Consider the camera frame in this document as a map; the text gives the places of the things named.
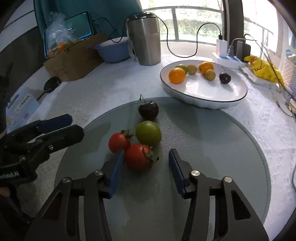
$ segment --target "white plate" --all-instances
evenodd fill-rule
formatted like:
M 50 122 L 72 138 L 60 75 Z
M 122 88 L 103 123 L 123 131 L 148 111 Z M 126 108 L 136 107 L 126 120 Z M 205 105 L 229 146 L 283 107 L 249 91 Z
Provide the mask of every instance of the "white plate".
M 160 78 L 163 87 L 170 95 L 182 99 L 183 101 L 203 108 L 225 109 L 238 105 L 238 103 L 247 95 L 248 88 L 246 83 L 231 69 L 222 67 L 219 64 L 214 65 L 216 78 L 208 81 L 197 70 L 196 74 L 187 74 L 181 84 L 172 84 L 168 78 L 169 72 L 178 64 L 194 64 L 198 66 L 201 60 L 183 60 L 174 62 L 164 67 L 160 72 Z M 226 72 L 231 76 L 229 84 L 223 85 L 220 82 L 219 74 Z

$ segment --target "black power adapter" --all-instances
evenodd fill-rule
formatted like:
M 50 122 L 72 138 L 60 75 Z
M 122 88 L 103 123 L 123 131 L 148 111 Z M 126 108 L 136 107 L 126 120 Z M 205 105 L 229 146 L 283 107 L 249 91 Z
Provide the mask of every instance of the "black power adapter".
M 251 55 L 251 46 L 246 41 L 237 41 L 237 58 L 245 62 L 244 58 Z

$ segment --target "yellow fruit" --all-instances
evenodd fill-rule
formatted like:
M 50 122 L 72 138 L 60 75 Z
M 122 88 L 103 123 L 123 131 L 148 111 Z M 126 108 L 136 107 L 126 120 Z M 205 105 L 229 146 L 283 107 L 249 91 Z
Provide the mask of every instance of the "yellow fruit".
M 197 71 L 197 67 L 194 64 L 189 64 L 187 66 L 188 74 L 195 74 Z
M 214 80 L 216 78 L 215 71 L 212 69 L 208 69 L 205 73 L 205 78 L 210 81 Z
M 173 84 L 181 84 L 186 77 L 186 72 L 182 68 L 174 68 L 168 74 L 168 78 Z
M 214 70 L 214 66 L 210 62 L 203 62 L 202 64 L 199 65 L 199 69 L 202 75 L 205 75 L 206 71 L 209 69 Z

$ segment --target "blue gripper pad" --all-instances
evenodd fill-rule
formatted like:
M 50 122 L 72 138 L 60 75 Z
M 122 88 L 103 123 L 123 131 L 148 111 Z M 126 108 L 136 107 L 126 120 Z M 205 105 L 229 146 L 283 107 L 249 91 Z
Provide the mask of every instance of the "blue gripper pad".
M 70 126 L 72 122 L 72 116 L 69 114 L 65 114 L 49 120 L 42 120 L 37 129 L 38 132 L 47 134 L 62 129 L 64 127 Z
M 111 175 L 111 178 L 110 178 L 110 186 L 109 186 L 109 189 L 108 189 L 108 194 L 109 194 L 110 198 L 114 195 L 114 193 L 116 193 L 116 190 L 117 190 L 117 187 L 118 187 L 119 172 L 120 172 L 123 160 L 124 160 L 124 154 L 125 154 L 125 152 L 121 151 L 121 153 L 120 153 L 120 155 L 118 157 L 117 163 L 116 163 L 116 165 L 114 167 L 114 171 L 113 171 L 113 173 Z
M 178 193 L 181 194 L 182 197 L 184 197 L 184 195 L 186 193 L 185 184 L 184 184 L 184 176 L 180 170 L 179 164 L 178 164 L 177 159 L 176 159 L 172 150 L 170 150 L 168 153 L 168 163 L 169 163 L 170 169 L 172 171 Z

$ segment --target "cardboard box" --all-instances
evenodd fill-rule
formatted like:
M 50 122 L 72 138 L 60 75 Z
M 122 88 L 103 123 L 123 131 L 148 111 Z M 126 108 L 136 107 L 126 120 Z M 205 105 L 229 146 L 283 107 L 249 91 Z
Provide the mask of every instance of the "cardboard box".
M 106 40 L 105 33 L 98 33 L 50 58 L 43 65 L 50 77 L 57 76 L 63 82 L 81 79 L 104 62 L 94 46 Z

